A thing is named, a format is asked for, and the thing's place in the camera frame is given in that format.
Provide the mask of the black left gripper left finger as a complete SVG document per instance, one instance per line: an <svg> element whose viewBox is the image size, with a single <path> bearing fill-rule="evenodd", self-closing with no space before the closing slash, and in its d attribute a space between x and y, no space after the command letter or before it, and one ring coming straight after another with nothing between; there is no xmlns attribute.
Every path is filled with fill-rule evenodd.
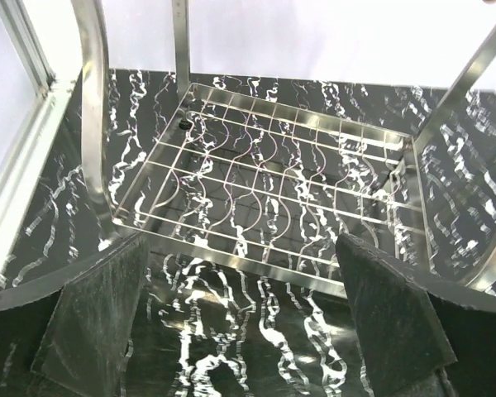
<svg viewBox="0 0 496 397"><path fill-rule="evenodd" d="M149 254L135 234L64 287L31 365L31 396L115 394Z"/></svg>

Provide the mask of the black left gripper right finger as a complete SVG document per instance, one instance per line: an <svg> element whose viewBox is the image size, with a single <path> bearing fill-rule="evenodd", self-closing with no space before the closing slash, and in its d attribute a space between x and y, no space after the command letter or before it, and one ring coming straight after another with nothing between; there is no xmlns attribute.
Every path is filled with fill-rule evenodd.
<svg viewBox="0 0 496 397"><path fill-rule="evenodd" d="M358 237L336 242L348 304L376 396L454 396L455 353L428 294Z"/></svg>

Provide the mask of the stainless steel dish rack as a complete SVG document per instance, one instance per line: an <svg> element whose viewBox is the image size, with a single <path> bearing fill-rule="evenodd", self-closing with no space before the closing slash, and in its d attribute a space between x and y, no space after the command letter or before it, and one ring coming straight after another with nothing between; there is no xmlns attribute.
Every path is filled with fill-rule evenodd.
<svg viewBox="0 0 496 397"><path fill-rule="evenodd" d="M111 239L140 232L186 255L344 297L345 233L433 275L422 172L432 135L496 58L496 25L416 136L194 83L188 4L172 4L179 103L118 201L104 174L103 6L75 1L82 50L81 161Z"/></svg>

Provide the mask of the aluminium frame post left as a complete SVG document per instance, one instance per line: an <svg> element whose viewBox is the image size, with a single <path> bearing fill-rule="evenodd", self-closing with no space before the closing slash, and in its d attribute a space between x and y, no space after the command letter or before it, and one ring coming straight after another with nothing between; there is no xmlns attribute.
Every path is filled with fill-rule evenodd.
<svg viewBox="0 0 496 397"><path fill-rule="evenodd" d="M0 279L80 63L70 1L0 1Z"/></svg>

